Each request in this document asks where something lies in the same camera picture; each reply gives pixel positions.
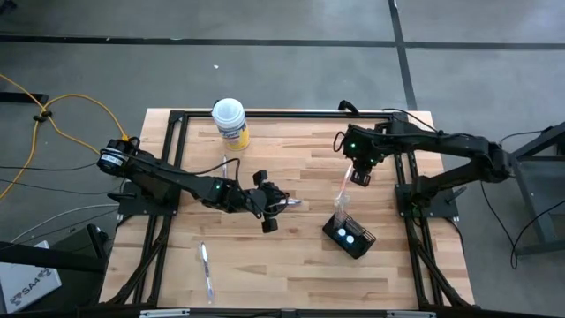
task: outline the clear pen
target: clear pen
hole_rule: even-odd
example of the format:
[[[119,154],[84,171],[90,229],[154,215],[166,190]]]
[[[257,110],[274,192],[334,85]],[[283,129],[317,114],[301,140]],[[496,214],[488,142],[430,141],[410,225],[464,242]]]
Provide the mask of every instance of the clear pen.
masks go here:
[[[206,278],[208,304],[212,304],[214,303],[214,290],[212,289],[212,281],[210,279],[210,265],[208,262],[208,253],[206,252],[206,246],[204,245],[204,242],[200,242],[200,257],[202,258],[202,264],[204,265],[204,276]]]

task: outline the wooden table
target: wooden table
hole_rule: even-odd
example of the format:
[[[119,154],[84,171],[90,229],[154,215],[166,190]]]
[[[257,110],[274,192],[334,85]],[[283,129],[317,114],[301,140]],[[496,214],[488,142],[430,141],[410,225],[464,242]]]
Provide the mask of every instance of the wooden table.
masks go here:
[[[140,135],[141,148],[157,157],[169,111],[147,110]],[[413,113],[432,123],[429,112]],[[377,238],[369,252],[354,260],[321,231],[350,165],[332,150],[335,133],[345,131],[348,123],[371,127],[375,120],[249,118],[251,144],[244,151],[228,152],[211,118],[191,118],[183,169],[204,170],[220,163],[227,153],[228,158],[242,159],[243,188],[254,187],[252,174],[266,169],[269,180],[303,203],[277,217],[278,231],[263,234],[260,220],[252,214],[204,208],[183,193],[171,227],[159,307],[417,308],[406,231],[393,196],[392,158],[373,169],[367,188],[350,184],[347,189],[348,213]],[[171,149],[176,149],[174,142]],[[420,174],[442,172],[439,155],[417,152],[416,157]],[[231,178],[234,169],[229,168]],[[114,296],[138,265],[146,226],[147,217],[135,216],[117,230],[101,301]],[[472,302],[463,251],[452,224],[430,219],[430,230],[439,268]],[[209,254],[216,293],[213,305],[207,303],[200,241],[206,242]],[[426,295],[432,299],[427,270],[423,275]],[[147,276],[146,296],[152,276]]]

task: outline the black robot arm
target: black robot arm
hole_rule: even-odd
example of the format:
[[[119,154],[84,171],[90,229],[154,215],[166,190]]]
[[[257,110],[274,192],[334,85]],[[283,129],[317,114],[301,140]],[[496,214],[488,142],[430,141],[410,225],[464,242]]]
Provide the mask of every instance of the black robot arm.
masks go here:
[[[373,129],[349,125],[339,148],[353,161],[351,181],[361,186],[369,185],[372,167],[389,155],[425,150],[470,158],[461,167],[413,180],[411,202],[424,207],[439,191],[475,180],[501,182],[510,175],[509,154],[498,144],[467,133],[425,131],[400,120],[378,123]]]
[[[139,142],[134,141],[111,140],[101,150],[98,167],[112,176],[130,179],[142,189],[143,195],[158,204],[167,204],[180,188],[208,208],[227,213],[249,211],[257,218],[263,216],[264,232],[277,229],[273,217],[282,211],[279,203],[286,200],[287,194],[272,182],[265,182],[265,170],[253,175],[256,189],[244,190],[237,179],[201,176],[204,172],[191,173],[170,165],[140,150]]]

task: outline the gray floor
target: gray floor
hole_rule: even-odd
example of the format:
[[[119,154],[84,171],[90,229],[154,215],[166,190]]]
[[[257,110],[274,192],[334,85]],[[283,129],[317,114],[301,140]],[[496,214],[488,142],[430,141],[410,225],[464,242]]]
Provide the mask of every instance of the gray floor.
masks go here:
[[[560,0],[397,0],[406,41],[563,42]],[[0,32],[100,36],[236,39],[394,40],[386,0],[19,0],[0,17]],[[408,49],[419,110],[437,127],[499,140],[565,118],[565,51]],[[233,96],[252,108],[333,109],[342,99],[361,109],[406,108],[395,49],[195,47],[2,43],[0,72],[51,96],[91,95],[109,105],[130,134],[139,133],[150,107],[209,107]],[[13,90],[0,83],[0,90]],[[117,129],[84,101],[54,106],[60,127],[98,148]],[[0,104],[2,165],[21,165],[29,151],[33,105]],[[528,137],[505,143],[509,150]],[[43,125],[34,166],[90,163],[87,149]],[[445,157],[446,168],[463,161]],[[11,179],[15,171],[2,170]],[[28,171],[41,186],[100,192],[117,180],[96,169]],[[528,222],[514,181],[486,185],[515,236]],[[69,208],[110,203],[103,195],[51,193],[16,186],[0,201],[0,240]],[[562,315],[565,253],[524,257],[509,266],[510,245],[472,184],[457,200],[466,259],[477,304],[485,308]],[[38,235],[101,214],[84,211],[46,225]],[[95,220],[113,236],[115,216]],[[68,230],[47,236],[56,242]],[[528,235],[524,243],[535,242]]]

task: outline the black bracket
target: black bracket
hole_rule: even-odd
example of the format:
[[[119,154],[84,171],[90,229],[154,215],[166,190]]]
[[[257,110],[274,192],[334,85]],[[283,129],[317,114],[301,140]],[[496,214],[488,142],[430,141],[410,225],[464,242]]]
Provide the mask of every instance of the black bracket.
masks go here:
[[[123,216],[174,216],[177,207],[171,204],[158,204],[143,195],[141,188],[127,182],[121,193],[108,193],[108,197],[120,203],[117,213]]]
[[[463,191],[452,189],[438,192],[430,201],[429,207],[418,208],[411,201],[411,184],[396,185],[395,196],[398,214],[401,217],[457,217],[459,211],[455,198]]]

